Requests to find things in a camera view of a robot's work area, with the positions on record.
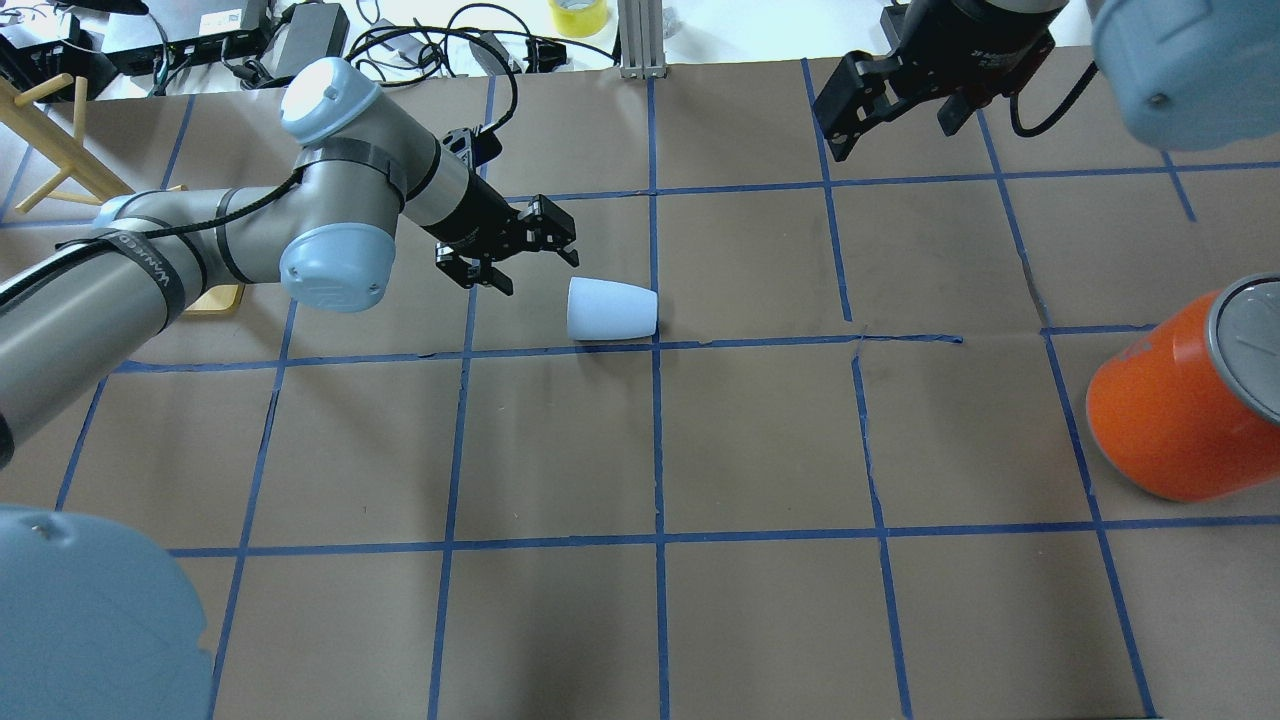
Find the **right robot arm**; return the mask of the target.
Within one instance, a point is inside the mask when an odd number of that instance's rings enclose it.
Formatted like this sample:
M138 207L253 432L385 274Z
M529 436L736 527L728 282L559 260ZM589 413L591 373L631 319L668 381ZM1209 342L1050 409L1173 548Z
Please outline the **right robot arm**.
M1092 1L1092 61L1038 124L1021 96L1055 50L1062 1L893 1L881 12L891 49L850 51L817 92L812 114L837 161L872 129L938 102L957 133L997 97L1012 132L1052 129L1092 81L1110 85L1126 131L1161 151L1198 152L1279 128L1275 1Z

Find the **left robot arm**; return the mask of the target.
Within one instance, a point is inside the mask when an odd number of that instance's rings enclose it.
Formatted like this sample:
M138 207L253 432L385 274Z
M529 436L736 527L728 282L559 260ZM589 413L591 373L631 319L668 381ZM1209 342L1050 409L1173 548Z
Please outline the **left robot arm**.
M333 313L379 304L401 219L461 287L512 293L498 263L579 264L572 217L511 206L477 174L484 129L438 138L348 61L305 67L280 105L300 145L279 186L132 193L3 284L3 461L218 284L282 284ZM189 578L118 521L3 505L3 716L205 719L212 657Z

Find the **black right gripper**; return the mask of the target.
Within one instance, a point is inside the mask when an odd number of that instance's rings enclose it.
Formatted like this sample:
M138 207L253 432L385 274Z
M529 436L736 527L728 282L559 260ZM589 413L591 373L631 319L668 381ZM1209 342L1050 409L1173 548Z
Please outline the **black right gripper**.
M997 97L1029 83L1055 47L1056 1L905 1L882 9L887 54L844 54L812 111L835 161L872 129L940 100L954 137Z

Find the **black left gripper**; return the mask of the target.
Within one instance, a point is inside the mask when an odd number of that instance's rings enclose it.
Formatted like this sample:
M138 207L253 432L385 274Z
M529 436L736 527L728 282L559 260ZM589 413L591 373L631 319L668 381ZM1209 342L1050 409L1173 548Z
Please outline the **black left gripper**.
M483 284L511 297L515 283L497 263L521 252L556 252L570 266L580 266L575 219L563 208L539 193L517 209L479 176L477 168L500 152L493 129L453 129L442 149L468 174L458 204L434 225L438 270L465 290Z

